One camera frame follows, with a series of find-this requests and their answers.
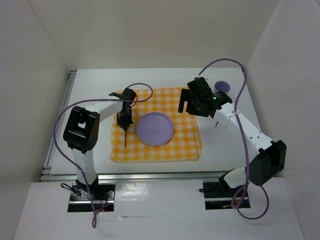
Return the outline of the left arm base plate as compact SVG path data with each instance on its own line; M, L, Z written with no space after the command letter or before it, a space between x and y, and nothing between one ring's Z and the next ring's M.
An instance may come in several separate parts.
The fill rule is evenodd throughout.
M100 185L93 194L92 200L96 211L113 212L115 204L115 184ZM75 183L71 186L68 213L88 213L92 212L89 194L79 188Z

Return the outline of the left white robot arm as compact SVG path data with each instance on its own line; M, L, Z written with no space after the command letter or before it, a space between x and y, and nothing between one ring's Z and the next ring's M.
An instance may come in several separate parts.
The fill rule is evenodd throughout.
M63 139L77 165L76 185L88 200L99 195L93 148L98 142L100 123L116 114L117 126L126 132L133 124L131 104L137 99L132 89L125 88L122 93L111 93L107 101L99 101L87 108L77 105L71 109Z

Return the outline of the lavender plate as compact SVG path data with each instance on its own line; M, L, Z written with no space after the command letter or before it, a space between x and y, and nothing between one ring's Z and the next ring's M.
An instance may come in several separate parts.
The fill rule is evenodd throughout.
M150 112L138 120L135 132L144 144L152 147L161 146L173 137L174 124L167 115Z

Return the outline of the copper fork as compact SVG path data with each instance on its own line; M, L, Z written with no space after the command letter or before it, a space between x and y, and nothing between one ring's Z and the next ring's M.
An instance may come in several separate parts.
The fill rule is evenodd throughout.
M124 149L126 149L127 147L127 132L128 132L128 128L124 130Z

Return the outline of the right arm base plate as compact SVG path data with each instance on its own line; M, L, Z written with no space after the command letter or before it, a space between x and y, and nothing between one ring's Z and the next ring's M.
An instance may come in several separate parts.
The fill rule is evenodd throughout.
M234 194L241 187L230 188L227 185L223 185L220 182L203 182L203 187L198 191L204 196L204 203L206 210L226 210L232 209L232 202L234 205L238 204L244 191L236 196L233 200Z

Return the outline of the yellow checkered cloth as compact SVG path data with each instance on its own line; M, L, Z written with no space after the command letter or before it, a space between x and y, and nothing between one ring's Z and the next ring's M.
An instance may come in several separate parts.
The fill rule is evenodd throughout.
M125 132L114 122L111 130L110 160L119 163L155 163L196 161L201 156L202 142L195 116L179 113L180 87L154 89L148 101L132 108L133 124ZM172 138L160 146L150 146L139 140L136 125L139 119L152 112L163 113L174 125Z

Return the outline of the lavender cup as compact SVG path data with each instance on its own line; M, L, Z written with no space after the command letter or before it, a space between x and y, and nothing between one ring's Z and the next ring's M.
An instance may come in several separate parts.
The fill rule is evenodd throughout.
M229 93L229 91L231 90L231 86L225 82L225 81L217 81L215 84L214 84L214 89L216 92L224 92L226 94Z

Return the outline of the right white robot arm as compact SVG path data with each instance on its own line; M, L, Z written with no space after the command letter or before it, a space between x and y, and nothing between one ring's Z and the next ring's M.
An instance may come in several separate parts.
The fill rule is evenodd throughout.
M223 196L230 196L245 183L261 187L284 169L286 144L262 133L235 108L225 92L213 92L205 78L196 77L181 90L177 111L211 117L246 143L245 156L248 159L245 166L232 169L219 178L218 190Z

